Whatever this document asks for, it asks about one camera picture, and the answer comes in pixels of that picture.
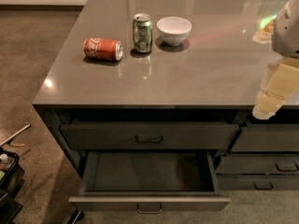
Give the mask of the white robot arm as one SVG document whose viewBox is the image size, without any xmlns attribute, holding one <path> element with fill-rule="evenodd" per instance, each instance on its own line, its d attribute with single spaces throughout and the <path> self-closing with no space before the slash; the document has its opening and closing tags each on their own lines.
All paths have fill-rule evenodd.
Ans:
<svg viewBox="0 0 299 224">
<path fill-rule="evenodd" d="M 266 120 L 299 89 L 299 0 L 288 0 L 252 40 L 271 44 L 272 50 L 282 56 L 267 66 L 252 110 L 254 118 Z"/>
</svg>

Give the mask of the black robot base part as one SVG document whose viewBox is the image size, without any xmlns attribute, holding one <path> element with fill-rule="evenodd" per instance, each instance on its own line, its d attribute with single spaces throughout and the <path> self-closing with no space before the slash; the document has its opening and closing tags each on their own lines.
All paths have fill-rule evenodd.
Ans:
<svg viewBox="0 0 299 224">
<path fill-rule="evenodd" d="M 67 224 L 76 224 L 78 221 L 84 218 L 84 213 L 82 211 L 75 211 L 72 217 L 68 220 Z"/>
</svg>

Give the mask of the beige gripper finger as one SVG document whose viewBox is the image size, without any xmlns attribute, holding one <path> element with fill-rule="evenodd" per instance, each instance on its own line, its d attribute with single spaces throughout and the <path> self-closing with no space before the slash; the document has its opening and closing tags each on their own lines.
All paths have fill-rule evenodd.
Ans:
<svg viewBox="0 0 299 224">
<path fill-rule="evenodd" d="M 270 63 L 263 75 L 252 115 L 266 120 L 275 116 L 285 102 L 299 89 L 299 60 L 284 58 Z"/>
</svg>

